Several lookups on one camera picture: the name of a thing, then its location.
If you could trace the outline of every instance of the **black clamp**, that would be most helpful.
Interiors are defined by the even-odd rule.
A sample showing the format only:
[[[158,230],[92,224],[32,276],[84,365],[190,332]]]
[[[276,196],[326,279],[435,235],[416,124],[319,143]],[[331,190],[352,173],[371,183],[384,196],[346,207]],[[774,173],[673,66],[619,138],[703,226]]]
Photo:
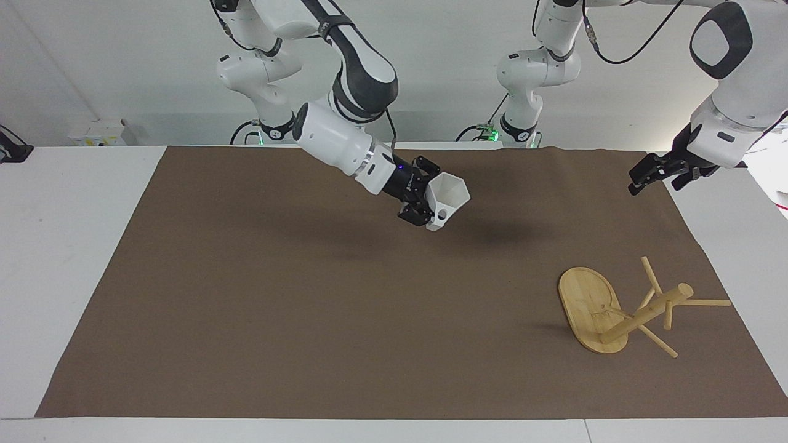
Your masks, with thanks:
[[[426,198],[427,185],[440,174],[440,166],[419,155],[408,163],[394,155],[391,159],[396,169],[383,187],[383,192],[395,197],[402,206],[399,218],[416,226],[429,223],[435,212]]]
[[[500,116],[500,128],[518,143],[525,143],[528,141],[536,127],[537,126],[534,125],[528,129],[515,128],[514,126],[509,125],[509,123],[506,121],[506,114]]]
[[[320,36],[325,40],[328,41],[329,32],[332,29],[336,28],[337,26],[341,26],[343,24],[349,24],[351,26],[355,26],[353,20],[346,15],[339,15],[339,16],[328,16],[320,23],[320,27],[318,28],[318,33]]]
[[[717,172],[719,165],[708,162],[689,152],[687,145],[692,143],[699,132],[690,131],[687,125],[674,139],[673,149],[663,156],[647,154],[640,162],[630,169],[630,194],[637,195],[649,184],[677,176],[671,184],[676,191],[681,190],[691,181],[701,177],[709,177]],[[737,167],[746,167],[741,163]]]
[[[260,122],[260,128],[268,135],[271,140],[282,140],[290,131],[293,130],[293,125],[296,122],[296,115],[290,117],[290,121],[280,126],[268,126]]]

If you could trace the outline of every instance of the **brown mat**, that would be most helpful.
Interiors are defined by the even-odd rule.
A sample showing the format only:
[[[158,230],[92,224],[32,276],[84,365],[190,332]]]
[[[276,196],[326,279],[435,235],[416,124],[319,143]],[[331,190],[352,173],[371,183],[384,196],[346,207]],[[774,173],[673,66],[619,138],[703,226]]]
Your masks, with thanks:
[[[574,339],[557,293],[572,266],[629,311],[641,255],[664,288],[726,298],[664,186],[627,193],[641,154],[427,156],[473,196],[438,233],[299,150],[169,148],[37,416],[788,415],[733,308],[654,324],[676,360],[642,333],[613,356]]]

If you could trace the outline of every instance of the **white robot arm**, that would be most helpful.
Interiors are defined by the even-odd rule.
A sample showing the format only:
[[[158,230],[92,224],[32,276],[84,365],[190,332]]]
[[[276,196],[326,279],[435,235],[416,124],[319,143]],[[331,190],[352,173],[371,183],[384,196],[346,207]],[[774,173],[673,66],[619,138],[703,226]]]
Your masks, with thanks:
[[[586,0],[586,6],[630,4],[627,0]],[[677,0],[644,0],[673,4]],[[631,171],[630,192],[638,194],[654,181],[678,175],[676,189],[708,177],[720,166],[733,168],[745,152],[786,116],[788,58],[775,55],[788,6],[782,0],[685,0],[685,5],[710,8],[690,42],[693,60],[719,86],[701,103],[690,123],[674,139],[664,156],[647,155]],[[524,144],[533,136],[542,108],[537,87],[574,80],[580,61],[574,40],[584,22],[582,0],[548,0],[538,16],[536,35],[544,45],[521,51],[499,64],[498,78],[508,90],[509,105],[500,120],[510,143]],[[594,49],[593,29],[585,20]]]
[[[438,230],[470,200],[462,179],[442,173],[422,156],[405,162],[364,132],[363,125],[377,120],[396,99],[396,71],[333,0],[212,2],[229,28],[225,31],[255,53],[248,60],[223,57],[218,72],[228,87],[255,103],[261,124],[283,137],[292,130],[298,145],[313,157],[375,195],[383,191],[396,197],[402,203],[400,218],[416,226]],[[284,40],[315,32],[342,57],[342,66],[327,96],[304,103],[293,116],[284,92],[270,83],[300,69],[284,50]]]

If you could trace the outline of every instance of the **white wall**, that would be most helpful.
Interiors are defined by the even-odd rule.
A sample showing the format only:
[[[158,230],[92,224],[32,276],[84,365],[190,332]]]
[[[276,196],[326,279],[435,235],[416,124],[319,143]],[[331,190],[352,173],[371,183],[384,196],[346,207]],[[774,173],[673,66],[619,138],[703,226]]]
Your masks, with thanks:
[[[485,121],[504,90],[495,65],[515,50],[536,47],[530,36],[533,2],[513,0],[369,2],[340,0],[400,76],[393,117],[402,140],[449,140]],[[0,0],[0,118],[35,144],[68,143],[71,120],[84,104],[63,91],[6,26],[13,6],[90,107],[103,118],[125,118],[140,143],[226,143],[253,118],[253,106],[215,76],[218,57],[233,49],[208,0],[80,2]],[[715,87],[691,61],[689,38],[704,13],[687,6],[638,59],[605,65],[581,33],[584,65],[572,84],[544,90],[544,144],[562,147],[665,149],[695,106]],[[592,9],[603,51],[631,53],[668,8],[636,4]],[[283,80],[294,108],[325,94],[339,68],[320,40],[296,44],[305,68]],[[372,126],[389,137],[384,122]]]

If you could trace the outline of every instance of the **black cable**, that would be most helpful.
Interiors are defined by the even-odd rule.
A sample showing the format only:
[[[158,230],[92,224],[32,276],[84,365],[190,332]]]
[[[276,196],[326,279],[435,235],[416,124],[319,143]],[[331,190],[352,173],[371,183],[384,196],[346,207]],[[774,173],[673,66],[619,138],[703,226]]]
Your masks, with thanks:
[[[490,125],[493,122],[493,118],[495,118],[495,114],[498,114],[498,111],[504,105],[504,102],[506,102],[506,99],[508,97],[509,97],[508,93],[504,94],[504,98],[501,99],[500,103],[498,103],[498,107],[492,112],[490,118],[487,119],[487,125]],[[473,131],[474,129],[479,129],[479,125],[468,126],[467,128],[463,129],[463,131],[457,136],[457,139],[454,141],[459,142],[459,140],[462,139],[464,135],[466,135],[468,132]],[[485,133],[484,130],[482,130],[478,136],[481,137],[484,133]]]
[[[249,144],[249,136],[257,136],[257,132],[249,132],[247,135],[243,136],[243,144]]]
[[[761,134],[761,135],[760,135],[760,137],[758,137],[758,140],[755,140],[755,141],[753,142],[753,144],[752,144],[752,145],[750,145],[750,147],[753,147],[753,146],[755,146],[755,143],[758,143],[758,142],[760,142],[760,139],[764,138],[764,137],[766,136],[766,134],[768,134],[769,132],[772,132],[772,131],[774,131],[774,130],[775,130],[775,128],[777,127],[777,125],[779,125],[780,123],[782,123],[782,121],[783,121],[783,120],[785,120],[786,118],[788,118],[788,111],[786,111],[786,112],[782,113],[782,116],[780,116],[780,118],[779,118],[779,119],[778,119],[778,120],[777,120],[777,121],[776,121],[776,122],[775,122],[775,123],[774,123],[772,126],[770,126],[768,129],[766,129],[766,130],[764,131],[764,133],[763,133],[763,134]]]
[[[463,138],[464,135],[466,135],[468,132],[473,131],[474,129],[476,129],[476,125],[468,126],[467,128],[463,129],[463,131],[457,136],[457,138],[454,141],[459,142],[459,139]]]
[[[230,31],[230,27],[227,25],[224,19],[221,18],[221,16],[219,15],[219,11],[216,10],[216,6],[214,6],[213,0],[209,0],[209,1],[210,1],[210,8],[214,11],[214,15],[216,15],[217,20],[219,20],[221,29],[225,32],[225,34],[227,34],[227,36],[232,40],[232,42],[235,43],[242,50],[255,50],[253,47],[251,48],[245,47],[244,45],[240,44],[238,40],[236,40],[236,37]]]
[[[495,110],[492,112],[492,115],[490,116],[490,118],[488,118],[488,119],[487,119],[487,124],[488,124],[488,125],[489,125],[490,123],[492,123],[492,122],[493,122],[493,118],[495,118],[495,114],[498,114],[498,111],[499,111],[499,110],[500,110],[500,108],[501,108],[501,107],[504,105],[504,102],[506,101],[506,99],[507,99],[508,97],[509,97],[509,94],[508,94],[508,93],[507,93],[507,94],[504,94],[504,98],[503,98],[503,99],[501,99],[500,103],[498,103],[498,107],[497,107],[497,108],[496,108],[496,109],[495,109]]]
[[[388,108],[386,108],[386,117],[388,118],[388,124],[392,127],[392,151],[394,151],[394,145],[396,145],[396,128],[394,127],[392,115],[388,113]]]
[[[537,0],[537,5],[533,8],[533,19],[531,20],[531,35],[534,37],[537,36],[537,13],[539,13],[539,0]]]
[[[241,132],[242,129],[246,128],[247,126],[251,126],[254,123],[255,123],[254,120],[249,120],[241,124],[241,126],[239,126],[238,129],[236,129],[236,131],[232,133],[232,137],[230,137],[230,144],[236,143],[236,137],[238,136],[239,132]]]
[[[0,125],[0,128],[3,128],[3,129],[5,129],[5,131],[6,131],[6,132],[8,132],[8,133],[9,133],[9,134],[11,134],[12,136],[16,137],[16,138],[17,138],[17,140],[19,140],[19,141],[20,141],[20,142],[21,142],[23,145],[25,145],[25,146],[27,146],[27,145],[28,145],[28,142],[24,141],[24,140],[22,139],[22,137],[18,136],[18,135],[17,135],[17,134],[16,134],[14,131],[10,130],[10,129],[8,128],[8,126],[5,126],[5,125]]]
[[[660,26],[658,26],[656,28],[656,30],[651,34],[649,39],[646,40],[645,43],[643,43],[643,46],[641,46],[640,49],[635,51],[634,54],[632,54],[629,57],[624,58],[622,60],[611,60],[611,59],[605,57],[604,55],[602,55],[602,53],[600,52],[599,44],[597,43],[597,34],[594,32],[593,26],[591,25],[591,21],[589,20],[588,16],[585,15],[585,0],[583,0],[582,12],[583,12],[583,23],[585,24],[585,33],[589,37],[589,41],[591,42],[591,46],[593,47],[594,52],[597,53],[599,58],[601,58],[603,61],[606,61],[607,63],[610,63],[611,65],[623,65],[624,63],[627,63],[628,61],[631,61],[633,58],[637,57],[641,52],[643,52],[643,50],[649,45],[649,43],[651,43],[651,41],[654,40],[654,37],[656,37],[656,35],[660,33],[660,31],[662,30],[662,27],[665,26],[667,21],[670,20],[671,17],[673,17],[673,14],[676,12],[678,7],[682,5],[683,2],[684,2],[684,0],[678,0],[676,5],[673,6],[673,9],[671,9],[671,11],[667,14],[665,19],[662,20],[662,23],[660,23]]]

